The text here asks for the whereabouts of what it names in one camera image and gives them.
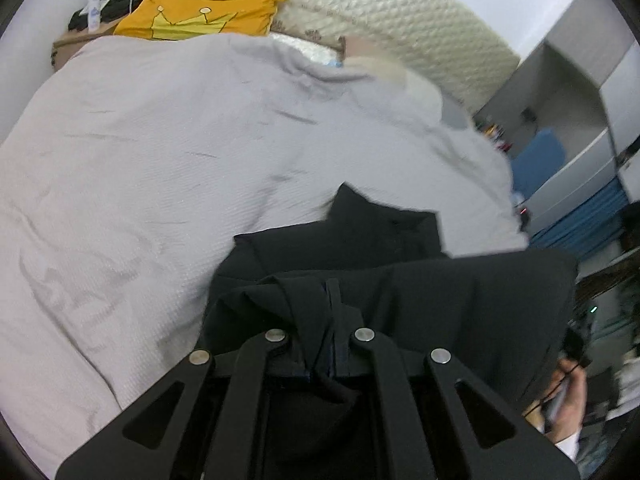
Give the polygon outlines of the person's right hand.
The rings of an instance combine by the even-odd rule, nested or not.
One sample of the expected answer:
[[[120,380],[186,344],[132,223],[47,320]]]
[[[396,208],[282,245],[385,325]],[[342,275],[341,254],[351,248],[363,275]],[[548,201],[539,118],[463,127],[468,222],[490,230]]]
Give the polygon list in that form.
[[[555,409],[551,422],[544,420],[542,404],[557,396],[562,400]],[[587,377],[585,370],[574,360],[559,359],[551,376],[551,382],[542,394],[525,409],[525,419],[542,432],[557,448],[567,455],[577,453],[582,421],[587,401]]]

